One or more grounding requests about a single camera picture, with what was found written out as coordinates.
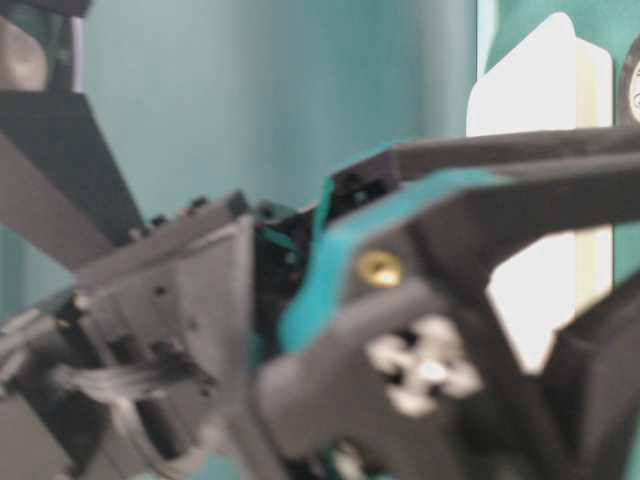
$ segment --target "black bolt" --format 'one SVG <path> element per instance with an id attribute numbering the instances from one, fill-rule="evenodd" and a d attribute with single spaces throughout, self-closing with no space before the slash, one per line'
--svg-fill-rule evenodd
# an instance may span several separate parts
<path id="1" fill-rule="evenodd" d="M 151 219 L 151 225 L 156 228 L 164 225 L 165 223 L 167 223 L 167 217 L 165 217 L 164 215 L 158 215 L 157 217 L 153 217 Z"/>

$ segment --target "brass screw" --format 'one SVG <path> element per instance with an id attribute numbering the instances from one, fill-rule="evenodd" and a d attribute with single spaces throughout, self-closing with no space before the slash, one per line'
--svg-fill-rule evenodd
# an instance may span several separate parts
<path id="1" fill-rule="evenodd" d="M 362 254 L 358 260 L 358 273 L 365 282 L 377 288 L 395 287 L 404 277 L 400 259 L 381 250 Z"/>

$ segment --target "teal wall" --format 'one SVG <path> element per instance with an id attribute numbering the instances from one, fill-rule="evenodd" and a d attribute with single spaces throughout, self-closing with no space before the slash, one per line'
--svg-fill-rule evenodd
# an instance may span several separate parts
<path id="1" fill-rule="evenodd" d="M 475 42 L 475 0 L 96 0 L 87 85 L 146 217 L 235 187 L 299 207 L 358 151 L 464 134 Z M 1 242 L 4 312 L 71 282 Z"/>

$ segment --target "teal plastic part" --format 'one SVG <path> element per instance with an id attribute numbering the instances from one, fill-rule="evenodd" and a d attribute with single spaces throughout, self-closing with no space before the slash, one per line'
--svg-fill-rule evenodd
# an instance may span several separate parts
<path id="1" fill-rule="evenodd" d="M 282 347 L 302 350 L 327 327 L 340 305 L 351 257 L 372 235 L 444 195 L 506 181 L 483 169 L 443 170 L 337 221 L 319 239 L 302 290 L 283 315 L 278 332 Z"/>

